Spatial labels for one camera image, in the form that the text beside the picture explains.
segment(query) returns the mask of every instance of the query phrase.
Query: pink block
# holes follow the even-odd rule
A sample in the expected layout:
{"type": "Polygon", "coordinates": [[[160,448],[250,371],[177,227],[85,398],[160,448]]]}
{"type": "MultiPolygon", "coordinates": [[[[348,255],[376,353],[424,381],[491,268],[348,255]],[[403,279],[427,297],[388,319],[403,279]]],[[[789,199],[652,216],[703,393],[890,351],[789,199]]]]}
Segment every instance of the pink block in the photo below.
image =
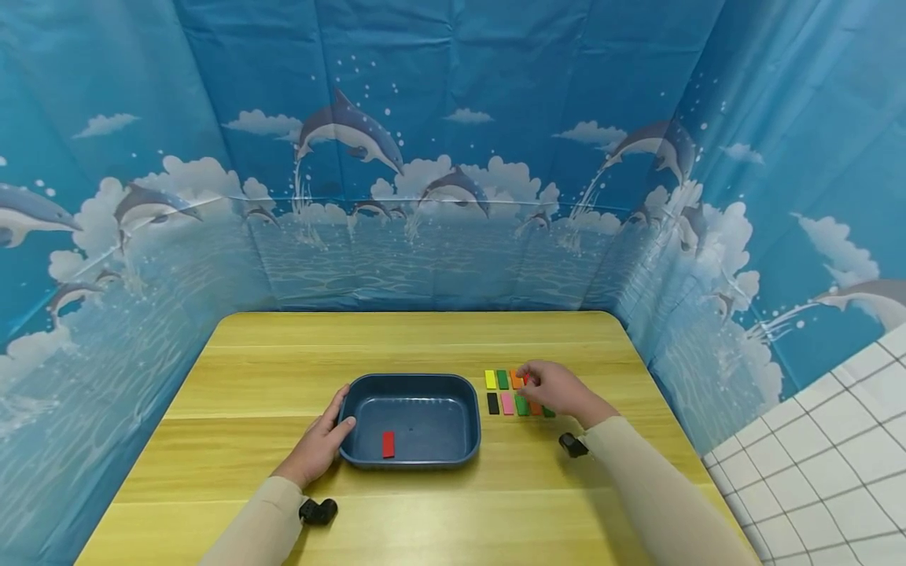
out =
{"type": "Polygon", "coordinates": [[[504,415],[512,415],[515,411],[513,396],[509,393],[500,394],[500,403],[504,406],[504,415]]]}

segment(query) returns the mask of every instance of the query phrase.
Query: blue curtain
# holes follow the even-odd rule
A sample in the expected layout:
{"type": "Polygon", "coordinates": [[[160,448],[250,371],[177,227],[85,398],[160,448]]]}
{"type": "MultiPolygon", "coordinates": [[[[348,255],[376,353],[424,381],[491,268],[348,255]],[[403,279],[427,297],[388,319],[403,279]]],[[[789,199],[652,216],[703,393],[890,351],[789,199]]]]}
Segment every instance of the blue curtain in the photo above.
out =
{"type": "Polygon", "coordinates": [[[236,311],[613,312],[700,453],[906,321],[897,0],[0,9],[0,561],[236,311]]]}

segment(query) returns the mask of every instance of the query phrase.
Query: hand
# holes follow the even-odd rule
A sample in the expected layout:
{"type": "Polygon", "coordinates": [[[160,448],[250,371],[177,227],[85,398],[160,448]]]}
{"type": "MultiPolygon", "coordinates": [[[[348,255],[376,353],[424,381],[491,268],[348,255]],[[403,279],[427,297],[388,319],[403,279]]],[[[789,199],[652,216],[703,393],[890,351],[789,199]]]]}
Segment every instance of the hand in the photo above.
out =
{"type": "Polygon", "coordinates": [[[271,475],[285,477],[298,485],[299,489],[305,489],[327,471],[336,457],[337,450],[340,449],[340,444],[355,427],[355,417],[347,417],[336,427],[333,426],[333,421],[340,415],[340,405],[347,393],[348,383],[337,391],[323,414],[305,429],[302,439],[271,475]]]}
{"type": "Polygon", "coordinates": [[[574,373],[553,361],[527,361],[516,370],[516,376],[528,376],[528,382],[517,391],[517,395],[561,415],[574,417],[586,430],[620,414],[610,403],[585,387],[574,373]]]}

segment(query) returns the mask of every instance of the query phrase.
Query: tabletop surface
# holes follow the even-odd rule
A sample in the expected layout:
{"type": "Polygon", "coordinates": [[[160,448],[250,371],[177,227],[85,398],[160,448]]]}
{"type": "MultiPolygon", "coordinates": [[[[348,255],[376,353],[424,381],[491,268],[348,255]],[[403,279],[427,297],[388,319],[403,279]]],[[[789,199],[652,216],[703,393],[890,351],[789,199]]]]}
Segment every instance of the tabletop surface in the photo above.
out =
{"type": "Polygon", "coordinates": [[[532,358],[607,397],[739,531],[609,314],[256,312],[220,322],[77,563],[197,563],[343,383],[424,372],[475,386],[476,460],[444,472],[337,465],[307,494],[334,498],[339,514],[306,527],[287,564],[649,564],[606,473],[557,445],[580,432],[571,419],[488,415],[485,369],[532,358]]]}

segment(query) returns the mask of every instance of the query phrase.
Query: grid pattern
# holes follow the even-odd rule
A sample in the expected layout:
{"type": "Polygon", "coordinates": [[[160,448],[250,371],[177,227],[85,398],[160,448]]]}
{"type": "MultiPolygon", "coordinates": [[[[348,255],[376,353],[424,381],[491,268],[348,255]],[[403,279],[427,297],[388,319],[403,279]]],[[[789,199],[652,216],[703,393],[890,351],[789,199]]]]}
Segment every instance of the grid pattern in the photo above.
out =
{"type": "Polygon", "coordinates": [[[906,325],[702,461],[764,564],[906,564],[906,325]]]}

